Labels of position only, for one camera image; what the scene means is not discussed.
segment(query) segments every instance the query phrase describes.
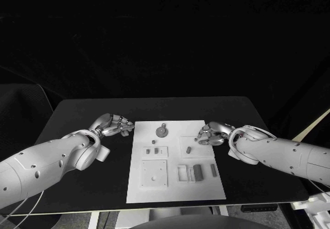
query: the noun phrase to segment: round part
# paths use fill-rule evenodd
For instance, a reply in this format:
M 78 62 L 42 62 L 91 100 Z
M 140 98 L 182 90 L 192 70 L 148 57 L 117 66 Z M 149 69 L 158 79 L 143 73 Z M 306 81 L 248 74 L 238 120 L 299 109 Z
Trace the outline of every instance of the round part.
M 166 137 L 168 136 L 168 129 L 163 128 L 163 127 L 159 127 L 158 130 L 156 130 L 156 135 L 159 137 Z

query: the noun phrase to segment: black table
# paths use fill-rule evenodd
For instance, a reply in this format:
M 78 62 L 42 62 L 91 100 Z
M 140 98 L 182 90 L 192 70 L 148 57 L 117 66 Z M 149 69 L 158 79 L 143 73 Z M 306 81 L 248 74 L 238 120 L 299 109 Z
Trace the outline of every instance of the black table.
M 132 121 L 205 120 L 221 121 L 235 127 L 254 125 L 267 130 L 259 111 L 247 97 L 81 99 L 61 102 L 37 144 L 63 138 L 89 128 L 100 115 L 113 113 Z M 300 179 L 264 166 L 238 161 L 228 155 L 230 146 L 214 147 L 227 200 L 127 204 L 132 148 L 135 132 L 129 137 L 116 135 L 103 139 L 112 150 L 106 162 L 94 161 L 84 171 L 74 170 L 44 194 L 35 214 L 217 206 L 256 203 L 284 203 L 309 199 Z M 34 196 L 16 214 L 27 214 L 38 200 Z M 8 214 L 18 206 L 0 210 Z

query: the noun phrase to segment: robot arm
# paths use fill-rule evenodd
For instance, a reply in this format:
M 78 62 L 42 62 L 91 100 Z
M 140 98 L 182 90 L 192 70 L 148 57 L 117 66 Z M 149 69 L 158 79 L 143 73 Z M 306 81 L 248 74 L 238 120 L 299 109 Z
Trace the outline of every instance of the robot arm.
M 89 130 L 68 134 L 22 150 L 0 162 L 0 208 L 35 196 L 55 185 L 65 173 L 84 170 L 94 160 L 104 162 L 110 150 L 104 136 L 129 135 L 133 123 L 119 115 L 103 115 Z
M 207 133 L 210 139 L 202 145 L 221 145 L 230 140 L 230 155 L 251 165 L 261 162 L 266 166 L 330 185 L 330 149 L 276 138 L 263 129 L 211 122 L 199 131 L 198 138 Z

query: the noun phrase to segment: robotic hand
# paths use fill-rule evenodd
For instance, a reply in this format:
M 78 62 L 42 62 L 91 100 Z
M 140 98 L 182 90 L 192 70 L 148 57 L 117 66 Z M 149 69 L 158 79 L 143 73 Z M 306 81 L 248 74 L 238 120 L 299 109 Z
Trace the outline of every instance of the robotic hand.
M 220 122 L 207 124 L 199 133 L 210 137 L 199 144 L 218 146 L 228 139 L 230 155 L 251 165 L 266 166 L 330 185 L 330 149 L 277 138 L 266 130 L 246 125 L 235 128 Z
M 35 196 L 55 185 L 65 173 L 84 170 L 94 160 L 104 162 L 110 150 L 104 136 L 129 135 L 135 124 L 122 116 L 104 114 L 86 130 L 22 150 L 0 162 L 0 209 Z

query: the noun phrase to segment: white paper sheet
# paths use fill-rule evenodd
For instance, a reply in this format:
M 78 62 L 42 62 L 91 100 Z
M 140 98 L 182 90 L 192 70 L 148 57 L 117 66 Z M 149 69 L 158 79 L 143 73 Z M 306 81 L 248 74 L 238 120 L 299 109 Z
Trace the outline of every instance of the white paper sheet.
M 169 131 L 165 138 L 159 138 L 156 135 L 156 129 L 162 126 L 162 123 L 166 123 Z M 191 157 L 185 157 L 185 152 L 182 152 L 182 148 L 186 147 L 188 141 L 182 141 L 181 137 L 197 136 L 204 126 L 205 121 L 202 120 L 136 122 L 127 203 L 225 199 L 221 176 L 214 177 L 211 170 L 211 164 L 217 165 L 212 146 L 198 146 L 197 142 L 194 142 L 195 145 L 192 143 L 192 152 L 198 147 L 199 151 L 205 150 L 205 152 L 197 153 L 198 157 L 194 157 L 194 154 Z M 162 146 L 168 147 L 166 157 L 143 157 L 142 152 L 145 147 Z M 168 161 L 168 187 L 163 189 L 142 187 L 142 180 L 145 180 L 142 178 L 142 163 L 145 160 L 156 159 Z M 194 165 L 198 164 L 202 165 L 204 181 L 195 183 L 178 182 L 178 166 L 186 165 L 189 170 L 194 168 Z

